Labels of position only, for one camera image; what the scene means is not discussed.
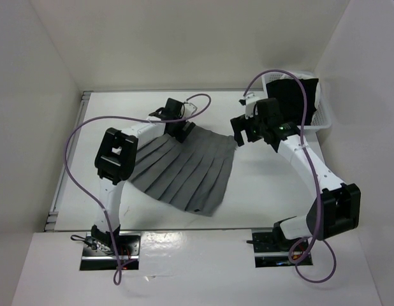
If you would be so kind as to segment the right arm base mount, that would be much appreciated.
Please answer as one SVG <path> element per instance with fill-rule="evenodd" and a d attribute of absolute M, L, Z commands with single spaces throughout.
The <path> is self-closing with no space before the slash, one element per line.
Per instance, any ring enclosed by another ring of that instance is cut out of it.
<path fill-rule="evenodd" d="M 262 228 L 252 229 L 246 243 L 253 248 L 256 268 L 273 268 L 294 266 L 289 260 L 289 250 L 297 240 L 279 240 L 271 228 Z"/>

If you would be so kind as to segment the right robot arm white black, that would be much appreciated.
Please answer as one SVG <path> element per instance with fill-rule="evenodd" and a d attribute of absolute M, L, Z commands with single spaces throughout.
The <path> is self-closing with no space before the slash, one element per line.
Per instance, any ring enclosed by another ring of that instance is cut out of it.
<path fill-rule="evenodd" d="M 283 117 L 275 98 L 250 94 L 239 102 L 245 113 L 230 120 L 237 145 L 263 140 L 293 167 L 314 197 L 307 214 L 274 224 L 274 247 L 285 251 L 303 237 L 322 241 L 357 228 L 360 188 L 345 183 L 325 165 L 300 128 Z"/>

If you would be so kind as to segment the grey pleated skirt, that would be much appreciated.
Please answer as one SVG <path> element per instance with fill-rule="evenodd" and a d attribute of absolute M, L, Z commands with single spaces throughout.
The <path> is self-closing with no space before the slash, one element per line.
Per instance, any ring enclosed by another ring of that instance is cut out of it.
<path fill-rule="evenodd" d="M 237 143 L 196 126 L 180 143 L 165 134 L 138 149 L 130 183 L 174 208 L 211 217 L 223 202 Z"/>

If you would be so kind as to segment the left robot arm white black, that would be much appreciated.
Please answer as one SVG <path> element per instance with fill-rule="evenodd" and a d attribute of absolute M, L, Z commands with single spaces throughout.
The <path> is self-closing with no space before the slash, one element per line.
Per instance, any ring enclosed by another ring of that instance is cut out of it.
<path fill-rule="evenodd" d="M 91 228 L 91 237 L 104 254 L 114 254 L 120 246 L 119 210 L 125 182 L 135 177 L 135 167 L 142 161 L 156 154 L 155 162 L 186 140 L 195 124 L 179 120 L 192 114 L 184 102 L 169 98 L 164 107 L 149 114 L 146 123 L 105 131 L 94 162 L 103 208 Z"/>

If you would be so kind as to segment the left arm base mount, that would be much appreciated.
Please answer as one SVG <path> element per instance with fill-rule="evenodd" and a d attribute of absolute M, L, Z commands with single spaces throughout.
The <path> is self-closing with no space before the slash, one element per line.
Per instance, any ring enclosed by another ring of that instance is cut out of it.
<path fill-rule="evenodd" d="M 80 262 L 81 271 L 115 270 L 117 259 L 112 246 L 107 247 L 93 239 L 90 233 L 84 236 L 71 235 L 74 242 L 83 243 Z M 139 267 L 139 254 L 141 246 L 140 233 L 124 231 L 117 241 L 117 250 L 123 270 L 137 270 Z"/>

